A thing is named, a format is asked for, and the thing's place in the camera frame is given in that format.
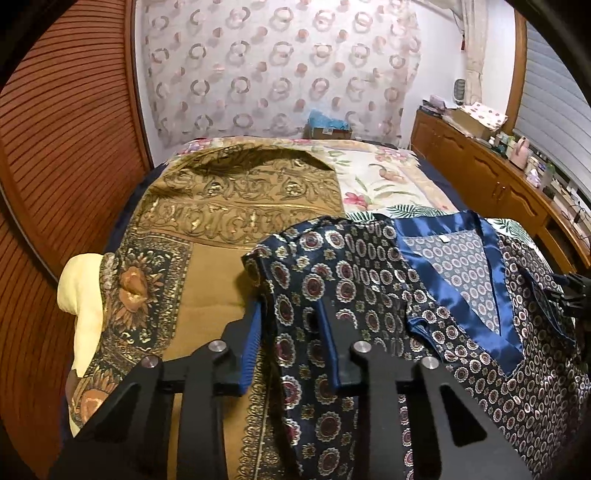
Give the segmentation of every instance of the patterned robe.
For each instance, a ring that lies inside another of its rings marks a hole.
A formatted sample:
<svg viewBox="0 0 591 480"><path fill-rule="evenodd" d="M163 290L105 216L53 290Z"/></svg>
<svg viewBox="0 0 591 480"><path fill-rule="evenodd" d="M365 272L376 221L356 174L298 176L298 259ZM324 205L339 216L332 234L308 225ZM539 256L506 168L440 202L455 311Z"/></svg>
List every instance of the patterned robe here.
<svg viewBox="0 0 591 480"><path fill-rule="evenodd" d="M589 377L572 321L541 290L556 287L548 267L473 212L309 220L269 237L244 263L268 306L264 343L283 387L289 443L261 453L278 449L302 478L351 478L359 435L358 399L334 395L327 377L314 315L322 296L360 339L410 361L440 358L536 478L582 420ZM405 312L394 298L406 302ZM412 479L405 402L401 460Z"/></svg>

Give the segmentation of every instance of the blue satin collar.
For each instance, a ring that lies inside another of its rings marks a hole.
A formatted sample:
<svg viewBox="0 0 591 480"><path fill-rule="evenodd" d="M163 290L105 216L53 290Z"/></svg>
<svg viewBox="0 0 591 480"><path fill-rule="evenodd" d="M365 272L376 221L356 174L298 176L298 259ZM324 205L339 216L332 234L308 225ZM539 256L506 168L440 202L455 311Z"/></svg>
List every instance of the blue satin collar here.
<svg viewBox="0 0 591 480"><path fill-rule="evenodd" d="M513 305L505 284L505 264L494 228L484 218L470 210L439 217L388 219L388 222L397 230L400 252L410 267L416 270L425 282L431 296L439 305L450 311L468 337L487 351L504 373L510 374L523 360L523 346L513 324ZM482 240L499 316L500 335L484 325L462 295L437 273L429 260L416 254L402 238L444 235L465 230L475 230ZM410 326L414 330L429 331L431 329L427 321L422 318L412 319Z"/></svg>

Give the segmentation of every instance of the beige curtain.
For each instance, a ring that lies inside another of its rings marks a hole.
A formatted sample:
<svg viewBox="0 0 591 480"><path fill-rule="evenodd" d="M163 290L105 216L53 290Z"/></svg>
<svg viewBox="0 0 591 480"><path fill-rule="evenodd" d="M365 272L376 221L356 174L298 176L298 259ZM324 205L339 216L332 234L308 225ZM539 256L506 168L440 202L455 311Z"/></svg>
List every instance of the beige curtain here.
<svg viewBox="0 0 591 480"><path fill-rule="evenodd" d="M396 144L421 40L410 0L139 0L154 122L196 137L302 135L312 109Z"/></svg>
<svg viewBox="0 0 591 480"><path fill-rule="evenodd" d="M464 103L482 101L482 68L488 35L487 0L462 0L462 17L466 36L466 94Z"/></svg>

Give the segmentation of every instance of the window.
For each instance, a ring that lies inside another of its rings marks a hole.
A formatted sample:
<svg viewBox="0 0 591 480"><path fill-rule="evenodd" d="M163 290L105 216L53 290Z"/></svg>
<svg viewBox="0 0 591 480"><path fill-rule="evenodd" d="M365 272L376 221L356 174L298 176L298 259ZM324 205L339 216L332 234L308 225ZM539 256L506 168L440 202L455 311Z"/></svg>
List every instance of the window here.
<svg viewBox="0 0 591 480"><path fill-rule="evenodd" d="M527 25L527 67L515 132L591 196L591 108L552 47Z"/></svg>

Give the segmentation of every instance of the cardboard box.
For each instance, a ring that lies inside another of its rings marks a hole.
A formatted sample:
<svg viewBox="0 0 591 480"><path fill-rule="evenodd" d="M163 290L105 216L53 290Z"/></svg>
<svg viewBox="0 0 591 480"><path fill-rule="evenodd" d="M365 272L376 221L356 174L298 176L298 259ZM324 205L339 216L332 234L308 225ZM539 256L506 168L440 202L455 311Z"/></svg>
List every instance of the cardboard box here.
<svg viewBox="0 0 591 480"><path fill-rule="evenodd" d="M458 125L469 131L475 138L488 140L490 137L494 137L498 132L498 129L491 130L490 128L482 125L478 120L472 118L468 113L460 108L451 111L448 110L447 113Z"/></svg>
<svg viewBox="0 0 591 480"><path fill-rule="evenodd" d="M306 125L304 138L312 140L350 140L351 130L339 130L337 128L310 128Z"/></svg>

